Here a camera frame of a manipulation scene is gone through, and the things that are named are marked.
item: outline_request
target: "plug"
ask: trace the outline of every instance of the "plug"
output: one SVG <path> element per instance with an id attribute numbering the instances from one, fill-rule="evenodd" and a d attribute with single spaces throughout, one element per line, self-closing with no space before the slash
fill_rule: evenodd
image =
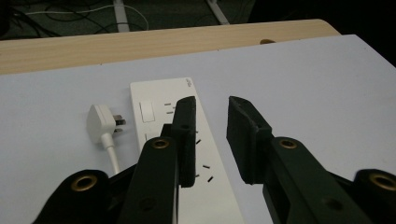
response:
<path id="1" fill-rule="evenodd" d="M 120 167 L 114 150 L 113 133 L 121 132 L 122 129 L 116 127 L 123 124 L 125 124 L 125 119 L 121 115 L 113 116 L 107 105 L 92 105 L 88 112 L 88 135 L 93 143 L 102 142 L 113 163 L 115 174 L 120 172 Z"/>

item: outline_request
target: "brass insert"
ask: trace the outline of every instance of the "brass insert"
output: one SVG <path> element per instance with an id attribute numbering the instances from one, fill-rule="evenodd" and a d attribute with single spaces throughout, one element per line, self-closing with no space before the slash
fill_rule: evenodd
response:
<path id="1" fill-rule="evenodd" d="M 290 148 L 290 149 L 297 148 L 297 144 L 289 139 L 280 140 L 279 144 L 285 148 Z"/>
<path id="2" fill-rule="evenodd" d="M 169 141 L 160 138 L 152 142 L 151 146 L 158 149 L 166 148 L 169 147 Z"/>
<path id="3" fill-rule="evenodd" d="M 370 180 L 382 189 L 396 191 L 396 181 L 382 174 L 370 174 Z"/>
<path id="4" fill-rule="evenodd" d="M 98 178 L 95 175 L 82 175 L 73 181 L 71 188 L 73 191 L 85 191 L 95 186 L 97 181 Z"/>

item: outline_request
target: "power outlet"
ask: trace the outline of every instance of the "power outlet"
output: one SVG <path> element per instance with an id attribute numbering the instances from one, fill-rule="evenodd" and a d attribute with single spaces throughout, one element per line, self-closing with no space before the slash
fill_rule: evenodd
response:
<path id="1" fill-rule="evenodd" d="M 179 190 L 178 223 L 245 223 L 192 79 L 134 82 L 131 96 L 140 150 L 172 122 L 179 99 L 195 96 L 196 178 L 192 188 Z"/>

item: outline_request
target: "power cord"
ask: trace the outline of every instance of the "power cord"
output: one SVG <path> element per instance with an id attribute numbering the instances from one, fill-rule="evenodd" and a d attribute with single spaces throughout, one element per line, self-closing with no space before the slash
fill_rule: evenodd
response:
<path id="1" fill-rule="evenodd" d="M 113 133 L 121 132 L 119 125 L 125 124 L 121 115 L 113 116 L 107 105 L 92 105 L 87 117 L 87 130 L 91 141 L 95 144 L 102 142 L 113 164 L 114 174 L 120 172 L 120 166 L 115 152 Z"/>

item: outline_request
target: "power switch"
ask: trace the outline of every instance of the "power switch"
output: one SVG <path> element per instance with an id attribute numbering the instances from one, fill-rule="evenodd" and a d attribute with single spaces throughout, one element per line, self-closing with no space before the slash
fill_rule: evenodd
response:
<path id="1" fill-rule="evenodd" d="M 140 111 L 142 112 L 143 123 L 155 121 L 154 111 L 152 110 L 151 101 L 142 101 L 140 104 Z"/>

